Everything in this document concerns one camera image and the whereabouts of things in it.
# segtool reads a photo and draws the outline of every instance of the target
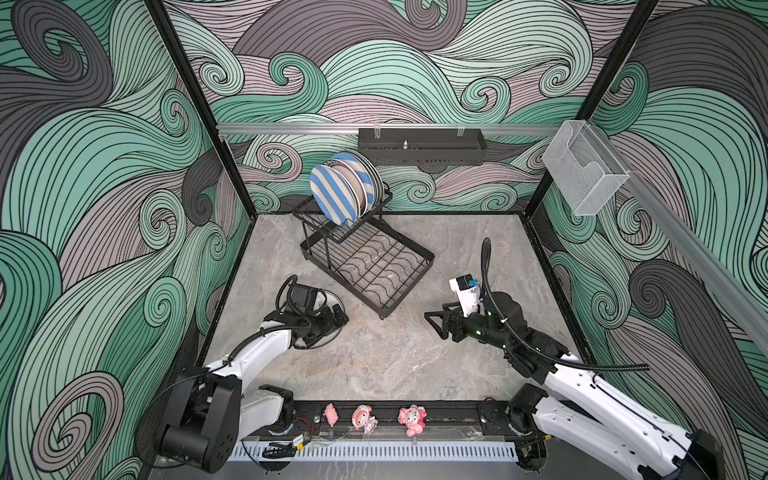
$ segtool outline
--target dish rack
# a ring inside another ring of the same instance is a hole
[[[413,290],[435,259],[434,253],[384,221],[382,208],[392,199],[392,193],[385,189],[384,194],[379,204],[349,227],[336,225],[318,214],[311,196],[293,209],[293,216],[302,221],[304,258],[382,319]]]

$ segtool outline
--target pink figurine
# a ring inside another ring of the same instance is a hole
[[[424,431],[424,418],[427,416],[427,411],[424,407],[418,407],[411,405],[409,409],[400,409],[400,415],[397,417],[397,421],[406,424],[408,431],[406,435],[413,437]]]
[[[324,415],[326,416],[326,419],[328,419],[328,425],[331,425],[332,427],[339,421],[339,414],[336,413],[336,409],[333,407],[332,403],[326,405]]]
[[[376,420],[376,417],[371,415],[372,410],[373,409],[369,405],[360,405],[357,407],[352,414],[352,426],[355,427],[355,430],[360,430],[362,428],[365,433],[373,432],[373,429],[376,428],[379,420]]]

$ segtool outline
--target side wall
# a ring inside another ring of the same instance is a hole
[[[165,3],[219,122],[470,125],[574,118],[636,2]],[[481,167],[383,168],[390,209],[522,211],[544,173],[546,144],[488,140]],[[228,141],[254,203],[269,212],[311,194],[312,168],[357,145],[298,135]]]
[[[3,478],[135,478],[249,219],[142,0],[3,2],[0,64]]]
[[[651,19],[593,121],[768,311],[768,5],[711,4]],[[651,366],[611,381],[765,478],[768,360],[632,192],[577,218],[553,185],[533,224],[597,359]]]

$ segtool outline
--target black dish rack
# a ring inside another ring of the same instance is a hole
[[[304,258],[386,318],[432,266],[435,255],[396,232],[382,218],[382,201],[349,227],[328,220],[313,197],[293,209],[302,221]]]

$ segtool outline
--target striped plate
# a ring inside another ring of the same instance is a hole
[[[373,186],[374,180],[368,173],[366,166],[363,165],[360,160],[355,158],[353,155],[347,154],[345,152],[333,155],[331,158],[333,160],[342,162],[347,167],[355,171],[357,177],[360,179],[360,183],[362,183],[363,190],[366,191],[366,212],[371,210],[373,208],[373,204],[376,202],[376,189]]]
[[[349,227],[357,220],[355,197],[346,180],[327,165],[318,165],[310,174],[310,187],[323,213],[336,225]]]

